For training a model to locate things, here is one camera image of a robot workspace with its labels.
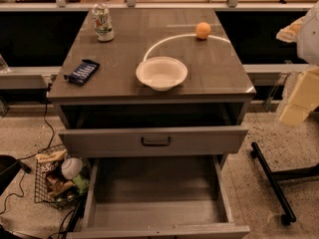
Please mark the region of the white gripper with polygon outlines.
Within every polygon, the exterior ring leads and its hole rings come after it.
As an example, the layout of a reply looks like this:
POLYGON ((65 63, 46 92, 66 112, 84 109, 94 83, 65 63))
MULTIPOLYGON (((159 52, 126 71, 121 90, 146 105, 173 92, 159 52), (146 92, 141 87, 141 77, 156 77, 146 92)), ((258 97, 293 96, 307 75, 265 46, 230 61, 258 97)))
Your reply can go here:
MULTIPOLYGON (((280 29, 276 39, 297 42, 297 55, 308 64, 319 65, 319 2, 305 15, 280 29)), ((279 121, 287 126, 298 126, 319 107, 319 68, 313 67, 298 75, 279 121)))

